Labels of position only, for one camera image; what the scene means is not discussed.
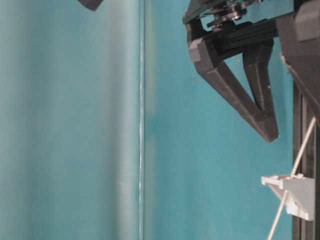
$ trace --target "teal backdrop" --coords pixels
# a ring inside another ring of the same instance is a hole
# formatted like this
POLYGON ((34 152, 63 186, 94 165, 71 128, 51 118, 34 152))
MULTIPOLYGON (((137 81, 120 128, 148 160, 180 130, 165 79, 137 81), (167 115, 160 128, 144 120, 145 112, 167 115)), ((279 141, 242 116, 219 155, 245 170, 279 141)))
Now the teal backdrop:
MULTIPOLYGON (((244 20, 292 2, 265 1, 244 20)), ((290 172, 293 81, 276 40, 280 138, 267 144, 197 75, 188 4, 2 2, 0 239, 266 238, 279 201, 260 177, 290 172)), ((228 64, 248 88, 241 56, 228 64)))
POLYGON ((140 1, 0 8, 0 239, 138 239, 140 1))
MULTIPOLYGON (((280 138, 267 144, 196 73, 182 24, 188 4, 145 0, 144 239, 263 240, 280 201, 261 176, 292 166, 293 81, 276 40, 269 69, 280 138)), ((264 1, 243 21, 292 9, 292 0, 264 1)), ((242 56, 227 63, 248 89, 242 56)), ((274 239, 291 231, 285 213, 274 239)))

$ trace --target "white string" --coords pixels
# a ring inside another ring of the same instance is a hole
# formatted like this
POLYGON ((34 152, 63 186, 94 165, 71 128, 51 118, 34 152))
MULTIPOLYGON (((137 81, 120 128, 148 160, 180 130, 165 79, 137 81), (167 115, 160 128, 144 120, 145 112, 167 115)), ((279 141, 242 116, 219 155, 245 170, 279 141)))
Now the white string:
MULTIPOLYGON (((316 125, 316 118, 313 117, 312 120, 311 120, 311 123, 310 123, 310 125, 308 127, 308 130, 306 132, 306 135, 304 137, 304 140, 302 142, 302 145, 300 147, 300 150, 298 152, 298 155, 295 158, 294 166, 293 166, 293 169, 292 169, 292 172, 291 172, 291 175, 290 175, 290 179, 292 179, 296 175, 297 169, 298 169, 299 164, 301 162, 302 155, 305 152, 307 143, 308 143, 308 141, 310 139, 310 136, 312 134, 312 131, 313 131, 315 125, 316 125)), ((273 236, 275 234, 277 225, 279 223, 279 219, 281 217, 282 210, 284 209, 284 206, 285 206, 285 202, 286 202, 287 196, 288 196, 288 191, 285 191, 284 194, 283 194, 280 206, 278 208, 278 211, 276 213, 276 216, 274 218, 273 225, 272 225, 272 228, 270 230, 270 233, 269 233, 269 236, 268 236, 267 240, 272 240, 272 238, 273 238, 273 236)))

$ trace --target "black 3d-printed part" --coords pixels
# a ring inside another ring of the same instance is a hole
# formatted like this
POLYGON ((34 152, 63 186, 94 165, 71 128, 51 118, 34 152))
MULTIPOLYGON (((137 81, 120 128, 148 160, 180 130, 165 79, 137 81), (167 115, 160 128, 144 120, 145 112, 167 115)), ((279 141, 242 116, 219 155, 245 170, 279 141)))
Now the black 3d-printed part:
POLYGON ((92 11, 97 10, 103 0, 78 0, 83 6, 92 11))

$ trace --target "black plastic bracket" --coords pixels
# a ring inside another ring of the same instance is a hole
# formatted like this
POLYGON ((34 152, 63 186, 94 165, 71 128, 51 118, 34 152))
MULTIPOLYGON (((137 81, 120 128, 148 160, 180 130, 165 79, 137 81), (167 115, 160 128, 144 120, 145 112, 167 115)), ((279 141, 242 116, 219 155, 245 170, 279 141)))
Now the black plastic bracket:
POLYGON ((306 2, 297 14, 290 13, 276 20, 285 64, 318 125, 320 124, 319 20, 320 0, 306 2), (312 19, 314 19, 313 26, 306 28, 306 24, 312 19))
POLYGON ((218 49, 221 36, 233 33, 235 27, 233 22, 229 22, 219 29, 219 33, 207 32, 200 19, 191 20, 186 24, 189 55, 199 75, 270 143, 279 136, 268 73, 274 41, 271 38, 228 51, 218 49), (224 62, 241 53, 253 99, 224 62))

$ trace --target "triangular gripper jaw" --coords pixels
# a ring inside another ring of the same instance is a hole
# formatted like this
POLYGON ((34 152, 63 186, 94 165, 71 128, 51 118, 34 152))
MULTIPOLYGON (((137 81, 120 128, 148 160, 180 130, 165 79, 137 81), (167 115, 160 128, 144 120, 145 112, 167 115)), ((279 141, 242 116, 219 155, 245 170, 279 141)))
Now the triangular gripper jaw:
POLYGON ((196 71, 265 141, 268 143, 274 141, 278 138, 279 132, 268 73, 274 41, 268 40, 252 44, 246 48, 219 55, 211 35, 205 34, 203 36, 199 21, 197 19, 186 24, 189 55, 196 71), (240 53, 243 53, 244 70, 254 100, 224 62, 225 59, 240 53))

